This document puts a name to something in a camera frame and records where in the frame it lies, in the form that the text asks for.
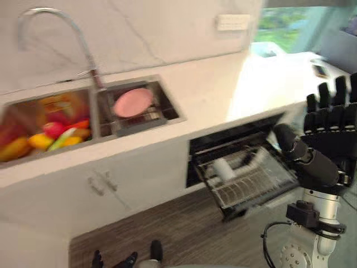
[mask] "dishwasher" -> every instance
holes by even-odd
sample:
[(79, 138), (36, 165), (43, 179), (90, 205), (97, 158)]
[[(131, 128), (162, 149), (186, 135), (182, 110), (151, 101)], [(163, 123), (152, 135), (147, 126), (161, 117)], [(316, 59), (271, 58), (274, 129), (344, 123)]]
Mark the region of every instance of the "dishwasher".
[[(190, 141), (186, 186), (204, 182), (223, 221), (242, 216), (248, 208), (262, 205), (298, 187), (295, 172), (268, 141), (272, 127), (283, 114), (212, 133)], [(213, 168), (224, 159), (234, 176), (224, 181)]]

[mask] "foot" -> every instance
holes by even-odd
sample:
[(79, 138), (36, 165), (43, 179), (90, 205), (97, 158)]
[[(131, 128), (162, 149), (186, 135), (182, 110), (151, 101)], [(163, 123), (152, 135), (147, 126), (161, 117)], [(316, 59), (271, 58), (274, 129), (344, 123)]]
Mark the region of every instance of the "foot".
[(151, 260), (157, 260), (159, 262), (162, 261), (163, 251), (162, 251), (161, 242), (159, 240), (154, 240), (151, 242), (150, 255), (151, 255)]

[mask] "wall outlet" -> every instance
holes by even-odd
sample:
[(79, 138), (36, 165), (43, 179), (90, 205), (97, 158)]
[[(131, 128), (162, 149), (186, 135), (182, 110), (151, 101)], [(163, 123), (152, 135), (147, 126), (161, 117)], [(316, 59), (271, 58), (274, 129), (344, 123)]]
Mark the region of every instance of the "wall outlet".
[(242, 31), (248, 28), (250, 15), (224, 14), (217, 16), (218, 31)]

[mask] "kitchen sink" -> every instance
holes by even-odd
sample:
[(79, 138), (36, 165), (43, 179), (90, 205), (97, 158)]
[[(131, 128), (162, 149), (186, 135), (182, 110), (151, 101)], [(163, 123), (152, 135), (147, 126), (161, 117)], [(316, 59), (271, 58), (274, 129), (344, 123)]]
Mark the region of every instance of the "kitchen sink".
[[(29, 138), (41, 133), (42, 126), (51, 121), (68, 125), (89, 119), (91, 136), (82, 143), (54, 151), (32, 150), (24, 157), (2, 162), (0, 168), (184, 120), (157, 75), (113, 82), (106, 86), (102, 90), (96, 90), (95, 87), (79, 88), (7, 103), (0, 121), (0, 154), (4, 145), (8, 144), (6, 141), (13, 140), (14, 136)], [(117, 117), (112, 110), (115, 101), (125, 92), (143, 87), (153, 93), (153, 102), (148, 110), (134, 118)]]

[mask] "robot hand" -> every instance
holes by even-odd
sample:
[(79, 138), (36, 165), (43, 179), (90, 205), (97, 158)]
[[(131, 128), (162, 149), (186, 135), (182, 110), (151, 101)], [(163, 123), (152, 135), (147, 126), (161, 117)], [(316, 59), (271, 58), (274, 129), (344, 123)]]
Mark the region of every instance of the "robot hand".
[(351, 76), (350, 93), (344, 76), (336, 78), (332, 101), (326, 83), (319, 85), (319, 93), (319, 103), (313, 94), (307, 96), (304, 136), (298, 138), (283, 124), (274, 132), (302, 187), (342, 196), (356, 172), (357, 73)]

